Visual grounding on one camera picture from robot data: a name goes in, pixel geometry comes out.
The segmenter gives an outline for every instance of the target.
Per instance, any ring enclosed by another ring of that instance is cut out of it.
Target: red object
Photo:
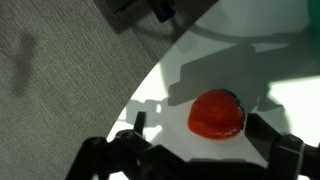
[[[189,129],[205,138],[225,140],[242,129],[244,112],[239,101],[226,90],[211,90],[201,95],[191,107]]]

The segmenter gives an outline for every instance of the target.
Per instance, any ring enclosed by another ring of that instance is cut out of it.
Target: gray carpet
[[[176,0],[164,24],[143,1],[118,17],[97,2],[0,1],[0,179],[63,179],[82,141],[107,136],[144,77],[215,0]]]

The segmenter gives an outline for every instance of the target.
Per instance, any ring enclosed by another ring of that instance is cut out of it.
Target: white surface
[[[307,25],[304,0],[219,1],[153,68],[107,140],[132,128],[137,112],[146,111],[147,140],[184,160],[245,159],[266,166],[243,133],[214,142],[188,130],[195,98],[227,88],[247,112],[257,112],[278,131],[317,145],[320,63],[314,61],[314,45],[303,31]],[[284,108],[270,108],[268,99]]]

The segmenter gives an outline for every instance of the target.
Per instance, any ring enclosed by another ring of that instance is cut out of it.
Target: white table
[[[146,111],[146,139],[186,161],[245,159],[266,166],[243,132],[214,142],[189,131],[193,101],[208,90],[226,88],[247,113],[318,145],[320,60],[308,24],[305,0],[219,1],[152,69],[107,140],[131,129],[137,112]]]

